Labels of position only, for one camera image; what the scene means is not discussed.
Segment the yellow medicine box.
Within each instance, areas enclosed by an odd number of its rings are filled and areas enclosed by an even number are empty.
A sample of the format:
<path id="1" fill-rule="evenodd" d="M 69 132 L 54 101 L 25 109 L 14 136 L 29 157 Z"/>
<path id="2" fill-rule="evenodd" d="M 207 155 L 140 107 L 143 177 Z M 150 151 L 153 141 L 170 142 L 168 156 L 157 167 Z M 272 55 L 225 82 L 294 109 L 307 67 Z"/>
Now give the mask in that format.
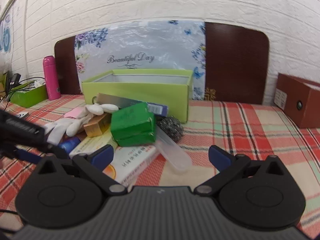
<path id="1" fill-rule="evenodd" d="M 116 150 L 118 144 L 114 140 L 111 134 L 111 130 L 108 129 L 104 134 L 96 137 L 86 137 L 79 145 L 77 145 L 69 154 L 70 158 L 75 155 L 84 153 L 87 155 L 92 154 L 98 149 L 104 147 L 105 145 L 111 145 L 114 150 Z"/>

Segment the blue round object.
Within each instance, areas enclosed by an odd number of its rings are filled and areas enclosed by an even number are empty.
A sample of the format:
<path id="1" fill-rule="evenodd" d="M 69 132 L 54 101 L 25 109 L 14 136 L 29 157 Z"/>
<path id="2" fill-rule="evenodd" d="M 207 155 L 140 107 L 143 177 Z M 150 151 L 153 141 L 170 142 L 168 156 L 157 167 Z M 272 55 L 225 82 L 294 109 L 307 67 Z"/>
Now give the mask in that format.
<path id="1" fill-rule="evenodd" d="M 78 137 L 69 138 L 58 144 L 59 148 L 63 149 L 67 154 L 70 154 L 72 150 L 80 144 L 81 140 Z"/>

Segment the white orange medicine box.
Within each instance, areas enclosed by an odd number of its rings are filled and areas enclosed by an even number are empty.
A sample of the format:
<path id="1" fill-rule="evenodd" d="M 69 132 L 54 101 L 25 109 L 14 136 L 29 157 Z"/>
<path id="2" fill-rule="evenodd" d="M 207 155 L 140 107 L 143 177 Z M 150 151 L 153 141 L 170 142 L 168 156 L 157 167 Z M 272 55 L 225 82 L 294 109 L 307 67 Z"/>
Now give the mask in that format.
<path id="1" fill-rule="evenodd" d="M 128 187 L 159 155 L 153 145 L 135 147 L 118 146 L 112 162 L 103 173 Z"/>

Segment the gold brown small box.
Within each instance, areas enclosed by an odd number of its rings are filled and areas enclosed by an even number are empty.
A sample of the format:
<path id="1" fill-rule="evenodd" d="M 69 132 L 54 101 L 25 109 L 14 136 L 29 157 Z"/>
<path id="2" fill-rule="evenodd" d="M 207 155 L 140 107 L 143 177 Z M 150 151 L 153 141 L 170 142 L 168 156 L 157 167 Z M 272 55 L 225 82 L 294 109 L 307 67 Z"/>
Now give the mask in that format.
<path id="1" fill-rule="evenodd" d="M 97 137 L 103 135 L 111 124 L 111 114 L 104 113 L 93 117 L 87 124 L 84 125 L 84 130 L 88 137 Z"/>

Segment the clear plastic tube case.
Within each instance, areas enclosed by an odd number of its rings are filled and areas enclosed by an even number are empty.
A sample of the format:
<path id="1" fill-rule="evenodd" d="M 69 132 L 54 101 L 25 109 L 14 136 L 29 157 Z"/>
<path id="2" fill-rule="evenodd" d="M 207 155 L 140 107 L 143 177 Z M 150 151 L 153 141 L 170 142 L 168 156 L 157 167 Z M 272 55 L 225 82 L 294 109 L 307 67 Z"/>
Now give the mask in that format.
<path id="1" fill-rule="evenodd" d="M 192 167 L 191 157 L 158 126 L 154 145 L 176 172 L 183 173 Z"/>

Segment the white glove pink cuff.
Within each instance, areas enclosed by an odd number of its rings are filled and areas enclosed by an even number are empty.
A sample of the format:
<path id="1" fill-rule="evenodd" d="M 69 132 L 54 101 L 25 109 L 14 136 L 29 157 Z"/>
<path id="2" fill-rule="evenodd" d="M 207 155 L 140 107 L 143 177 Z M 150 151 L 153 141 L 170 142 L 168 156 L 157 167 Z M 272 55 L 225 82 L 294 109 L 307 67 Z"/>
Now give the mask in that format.
<path id="1" fill-rule="evenodd" d="M 67 117 L 50 122 L 44 125 L 47 141 L 58 145 L 64 135 L 73 137 L 81 131 L 84 124 L 87 124 L 93 117 L 101 116 L 105 113 L 114 113 L 119 107 L 113 104 L 94 104 L 82 107 L 76 117 Z"/>

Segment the silver blue long box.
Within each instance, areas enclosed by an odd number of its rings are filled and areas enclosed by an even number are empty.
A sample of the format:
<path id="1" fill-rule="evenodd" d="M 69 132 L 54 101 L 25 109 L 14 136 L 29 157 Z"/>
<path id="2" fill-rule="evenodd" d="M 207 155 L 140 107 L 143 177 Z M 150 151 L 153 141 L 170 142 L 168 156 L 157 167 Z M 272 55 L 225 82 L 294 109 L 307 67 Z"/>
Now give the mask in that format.
<path id="1" fill-rule="evenodd" d="M 125 108 L 125 107 L 130 107 L 132 105 L 141 103 L 142 101 L 98 93 L 96 102 L 101 105 L 113 104 L 118 106 L 118 108 Z M 151 103 L 151 102 L 146 102 L 146 104 L 148 106 L 148 111 L 152 112 L 155 115 L 167 117 L 169 114 L 169 107 L 166 105 L 160 105 L 160 104 Z"/>

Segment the small green tray box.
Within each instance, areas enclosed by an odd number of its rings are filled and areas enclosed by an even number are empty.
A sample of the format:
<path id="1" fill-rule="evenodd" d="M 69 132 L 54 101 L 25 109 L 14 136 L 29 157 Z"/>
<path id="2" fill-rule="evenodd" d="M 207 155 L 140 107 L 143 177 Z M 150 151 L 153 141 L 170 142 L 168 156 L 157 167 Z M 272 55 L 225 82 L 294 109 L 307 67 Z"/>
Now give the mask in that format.
<path id="1" fill-rule="evenodd" d="M 29 81 L 19 85 L 9 92 L 10 102 L 30 108 L 46 99 L 48 99 L 46 84 L 44 81 Z"/>

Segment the plaid bed sheet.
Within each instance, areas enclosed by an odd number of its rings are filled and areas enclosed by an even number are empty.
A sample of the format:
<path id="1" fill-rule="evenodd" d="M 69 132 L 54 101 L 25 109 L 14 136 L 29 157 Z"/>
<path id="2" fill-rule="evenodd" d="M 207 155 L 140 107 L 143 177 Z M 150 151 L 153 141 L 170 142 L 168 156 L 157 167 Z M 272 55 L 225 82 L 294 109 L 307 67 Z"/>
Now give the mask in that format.
<path id="1" fill-rule="evenodd" d="M 12 103 L 7 111 L 29 113 L 28 121 L 44 125 L 84 105 L 80 95 L 63 95 L 25 110 Z M 208 160 L 208 148 L 217 145 L 234 154 L 255 160 L 277 155 L 296 180 L 306 198 L 299 227 L 310 238 L 319 235 L 319 128 L 299 129 L 281 109 L 274 106 L 218 101 L 189 101 L 189 120 L 178 143 L 192 159 L 184 174 L 175 174 L 159 155 L 135 180 L 134 185 L 194 188 L 217 174 Z M 1 209 L 14 210 L 15 196 L 34 166 L 3 158 L 1 168 Z"/>

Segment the pink thermos bottle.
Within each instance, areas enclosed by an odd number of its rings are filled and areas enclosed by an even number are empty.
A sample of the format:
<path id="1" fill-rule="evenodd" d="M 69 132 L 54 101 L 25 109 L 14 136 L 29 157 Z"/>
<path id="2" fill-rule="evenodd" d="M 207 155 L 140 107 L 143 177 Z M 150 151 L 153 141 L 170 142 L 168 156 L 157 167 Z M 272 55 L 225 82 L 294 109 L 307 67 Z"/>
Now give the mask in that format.
<path id="1" fill-rule="evenodd" d="M 57 78 L 56 63 L 53 56 L 43 59 L 43 72 L 46 82 L 46 89 L 49 100 L 56 100 L 61 97 L 59 82 Z"/>

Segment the light green cardboard box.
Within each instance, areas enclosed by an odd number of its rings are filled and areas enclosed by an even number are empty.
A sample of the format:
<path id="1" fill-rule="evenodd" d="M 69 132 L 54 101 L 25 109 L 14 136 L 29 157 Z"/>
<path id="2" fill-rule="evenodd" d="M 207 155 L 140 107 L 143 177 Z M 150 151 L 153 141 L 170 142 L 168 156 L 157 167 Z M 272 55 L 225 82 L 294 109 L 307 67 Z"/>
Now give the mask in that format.
<path id="1" fill-rule="evenodd" d="M 99 93 L 168 106 L 169 115 L 188 121 L 191 70 L 113 69 L 81 82 L 86 103 Z"/>

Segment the dark brown wooden headboard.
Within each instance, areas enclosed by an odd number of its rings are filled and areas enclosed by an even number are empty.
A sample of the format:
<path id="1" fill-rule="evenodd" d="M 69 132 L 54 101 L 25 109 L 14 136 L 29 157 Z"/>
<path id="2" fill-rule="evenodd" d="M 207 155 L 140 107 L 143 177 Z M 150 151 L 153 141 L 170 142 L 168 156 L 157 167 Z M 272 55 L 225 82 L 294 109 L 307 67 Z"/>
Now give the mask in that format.
<path id="1" fill-rule="evenodd" d="M 264 97 L 269 40 L 256 30 L 206 24 L 206 86 L 203 100 L 261 104 Z M 82 93 L 74 55 L 75 37 L 56 42 L 54 55 L 64 94 Z"/>

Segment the floral plastic wrapped pillow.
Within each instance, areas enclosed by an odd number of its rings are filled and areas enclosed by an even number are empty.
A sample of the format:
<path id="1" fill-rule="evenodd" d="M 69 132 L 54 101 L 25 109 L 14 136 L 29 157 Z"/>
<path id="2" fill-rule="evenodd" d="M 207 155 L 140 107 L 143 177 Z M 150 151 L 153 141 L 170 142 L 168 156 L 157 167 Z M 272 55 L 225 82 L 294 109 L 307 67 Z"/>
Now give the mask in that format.
<path id="1" fill-rule="evenodd" d="M 114 24 L 76 35 L 79 82 L 113 69 L 184 69 L 193 72 L 192 98 L 206 86 L 206 24 L 157 20 Z"/>

